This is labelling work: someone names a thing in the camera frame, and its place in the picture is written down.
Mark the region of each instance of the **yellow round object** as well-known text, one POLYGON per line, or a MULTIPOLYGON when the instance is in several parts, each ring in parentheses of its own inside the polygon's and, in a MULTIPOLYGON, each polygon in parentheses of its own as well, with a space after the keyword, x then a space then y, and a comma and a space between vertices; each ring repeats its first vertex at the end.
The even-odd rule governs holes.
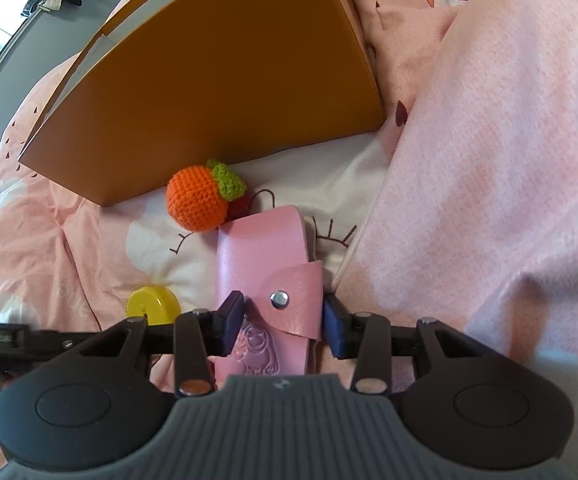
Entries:
POLYGON ((147 324, 154 326, 173 323, 181 310, 172 291, 163 286, 149 285, 133 291, 126 312, 127 317, 147 316, 147 324))

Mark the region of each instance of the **pink bed sheet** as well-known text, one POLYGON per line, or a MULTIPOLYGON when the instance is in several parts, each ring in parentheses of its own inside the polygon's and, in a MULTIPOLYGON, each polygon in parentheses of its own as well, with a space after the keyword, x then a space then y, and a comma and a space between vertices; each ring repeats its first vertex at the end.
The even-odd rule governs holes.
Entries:
MULTIPOLYGON (((438 317, 523 362, 578 363, 578 0, 355 3, 393 158, 338 296, 394 323, 438 317)), ((16 162, 68 63, 0 145, 0 319, 97 330, 147 281, 114 250, 144 202, 101 210, 16 162)), ((325 351, 324 370, 351 367, 325 351)))

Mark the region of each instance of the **bed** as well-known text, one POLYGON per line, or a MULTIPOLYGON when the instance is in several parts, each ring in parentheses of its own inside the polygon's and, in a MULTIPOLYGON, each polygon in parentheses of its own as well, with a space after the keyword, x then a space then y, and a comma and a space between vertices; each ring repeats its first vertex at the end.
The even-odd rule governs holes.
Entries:
MULTIPOLYGON (((294 204, 325 288, 352 310, 438 317, 559 384, 578 477, 578 0, 355 4, 387 121, 237 165, 251 212, 294 204)), ((29 92, 0 143, 0 322, 102 330, 147 284, 185 311, 211 307, 215 235, 183 231, 162 189, 99 208, 16 161, 73 61, 29 92)), ((154 368, 162 388, 168 370, 154 368)), ((348 381, 351 365, 325 352, 321 370, 348 381)), ((394 363, 401 386, 404 370, 394 363)))

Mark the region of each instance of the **pink wallet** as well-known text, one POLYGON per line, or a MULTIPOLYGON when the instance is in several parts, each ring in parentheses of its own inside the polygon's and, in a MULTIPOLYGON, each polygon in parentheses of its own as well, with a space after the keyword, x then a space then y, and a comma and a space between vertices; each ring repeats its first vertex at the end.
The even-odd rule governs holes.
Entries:
POLYGON ((283 206, 219 228, 217 306, 233 290, 248 302, 231 355, 215 378, 232 374, 301 375, 311 339, 320 339, 322 262, 310 262, 303 218, 283 206))

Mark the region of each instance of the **orange yarn ball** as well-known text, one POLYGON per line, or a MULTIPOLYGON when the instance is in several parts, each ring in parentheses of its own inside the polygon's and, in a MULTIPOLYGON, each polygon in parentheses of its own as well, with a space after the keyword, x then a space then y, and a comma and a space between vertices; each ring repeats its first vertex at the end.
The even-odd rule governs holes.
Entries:
POLYGON ((229 209, 206 166, 178 171, 167 184, 165 200, 169 214, 188 231, 216 229, 224 223, 229 209))

